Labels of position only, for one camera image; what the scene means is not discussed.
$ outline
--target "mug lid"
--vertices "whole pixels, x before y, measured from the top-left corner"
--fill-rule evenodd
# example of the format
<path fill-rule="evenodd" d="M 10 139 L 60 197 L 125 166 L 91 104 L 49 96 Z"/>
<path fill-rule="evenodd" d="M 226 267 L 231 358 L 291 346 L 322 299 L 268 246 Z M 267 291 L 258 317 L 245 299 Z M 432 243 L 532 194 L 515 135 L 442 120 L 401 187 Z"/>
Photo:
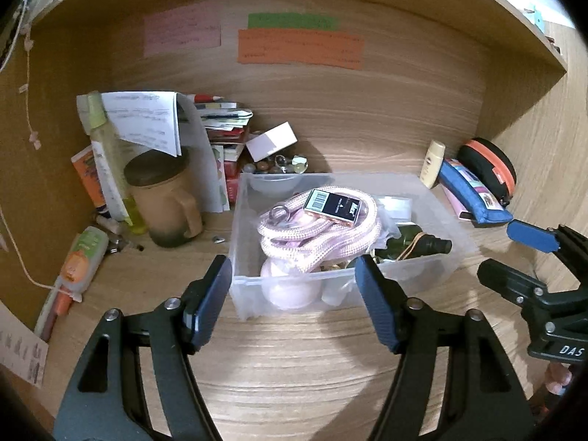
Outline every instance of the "mug lid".
<path fill-rule="evenodd" d="M 159 184 L 180 174 L 186 169 L 187 163 L 187 148 L 183 148 L 182 155 L 178 157 L 150 149 L 125 166 L 125 179 L 135 187 Z"/>

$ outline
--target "plastic container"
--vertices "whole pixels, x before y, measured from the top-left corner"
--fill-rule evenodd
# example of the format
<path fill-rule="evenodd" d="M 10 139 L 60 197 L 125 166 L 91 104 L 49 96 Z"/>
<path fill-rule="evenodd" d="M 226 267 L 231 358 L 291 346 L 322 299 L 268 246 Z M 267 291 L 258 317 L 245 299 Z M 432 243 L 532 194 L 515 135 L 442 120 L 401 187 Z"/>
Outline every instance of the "plastic container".
<path fill-rule="evenodd" d="M 360 306 L 363 300 L 355 285 L 353 269 L 309 273 L 297 277 L 260 277 L 266 256 L 259 245 L 259 216 L 295 193 L 324 185 L 358 189 L 374 197 L 396 196 L 412 200 L 412 220 L 427 233 L 449 239 L 449 254 L 436 254 L 401 262 L 384 262 L 380 268 L 389 279 L 397 280 L 410 296 L 445 281 L 460 265 L 466 254 L 476 250 L 466 231 L 454 215 L 441 205 L 417 176 L 394 173 L 335 173 L 299 175 L 241 174 L 239 196 L 234 212 L 230 259 L 233 282 L 230 295 L 241 319 L 284 313 L 268 302 L 264 290 L 286 282 L 308 288 L 312 281 L 320 286 L 316 300 L 304 309 L 292 311 L 324 312 L 331 309 Z"/>

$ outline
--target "silver screw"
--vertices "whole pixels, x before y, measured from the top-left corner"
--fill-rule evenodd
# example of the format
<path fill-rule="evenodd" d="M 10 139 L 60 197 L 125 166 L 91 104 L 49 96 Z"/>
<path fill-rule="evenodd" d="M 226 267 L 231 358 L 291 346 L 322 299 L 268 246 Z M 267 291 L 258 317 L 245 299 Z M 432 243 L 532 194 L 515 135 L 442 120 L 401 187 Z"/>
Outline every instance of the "silver screw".
<path fill-rule="evenodd" d="M 119 315 L 119 311 L 116 308 L 111 308 L 110 310 L 108 310 L 104 314 L 104 319 L 107 322 L 111 322 L 113 320 L 116 320 L 118 318 L 118 315 Z"/>
<path fill-rule="evenodd" d="M 406 306 L 412 310 L 420 310 L 424 303 L 421 299 L 411 297 L 406 301 Z"/>
<path fill-rule="evenodd" d="M 481 322 L 484 319 L 484 314 L 480 310 L 475 308 L 468 310 L 467 314 L 470 316 L 472 320 L 476 322 Z"/>
<path fill-rule="evenodd" d="M 175 310 L 180 306 L 181 302 L 182 301 L 178 297 L 171 297 L 165 301 L 164 307 L 166 310 Z"/>

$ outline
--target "wooden desk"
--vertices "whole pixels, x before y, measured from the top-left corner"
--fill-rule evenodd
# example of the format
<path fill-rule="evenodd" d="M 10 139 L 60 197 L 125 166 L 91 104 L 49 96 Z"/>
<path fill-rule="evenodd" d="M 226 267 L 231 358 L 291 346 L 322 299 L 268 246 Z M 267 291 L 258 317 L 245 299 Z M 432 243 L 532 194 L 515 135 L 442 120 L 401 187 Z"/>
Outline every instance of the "wooden desk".
<path fill-rule="evenodd" d="M 445 196 L 435 190 L 440 200 Z M 111 255 L 69 315 L 58 320 L 51 338 L 43 389 L 38 398 L 55 415 L 78 357 L 104 312 L 152 310 L 180 295 L 201 277 L 217 253 L 226 253 L 231 214 L 209 215 L 194 242 L 165 250 L 145 241 L 145 251 Z M 213 235 L 227 239 L 213 244 Z M 477 265 L 495 257 L 528 273 L 524 250 L 507 240 L 505 228 L 472 229 L 480 246 L 446 282 L 420 296 L 439 311 L 463 314 L 477 307 L 494 326 L 523 387 L 530 396 L 545 362 L 526 354 L 528 332 L 519 309 L 478 283 Z M 447 350 L 439 350 L 429 413 L 423 428 L 436 426 Z M 154 427 L 167 432 L 157 396 L 151 358 L 142 354 L 145 391 Z M 207 406 L 223 439 L 271 436 L 289 440 L 365 440 L 386 398 L 399 356 L 378 343 L 365 308 L 315 315 L 284 315 L 241 322 L 227 298 L 211 343 L 192 358 Z"/>

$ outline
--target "mug handle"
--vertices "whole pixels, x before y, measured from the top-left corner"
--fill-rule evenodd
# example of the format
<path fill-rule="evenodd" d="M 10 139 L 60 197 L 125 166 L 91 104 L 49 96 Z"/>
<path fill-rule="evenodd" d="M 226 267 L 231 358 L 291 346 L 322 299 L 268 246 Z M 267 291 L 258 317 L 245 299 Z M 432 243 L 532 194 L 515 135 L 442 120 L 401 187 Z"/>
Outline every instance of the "mug handle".
<path fill-rule="evenodd" d="M 181 205 L 184 215 L 186 216 L 188 230 L 185 237 L 191 239 L 202 232 L 202 217 L 196 206 L 196 199 L 192 194 L 181 187 L 171 191 L 171 196 Z"/>

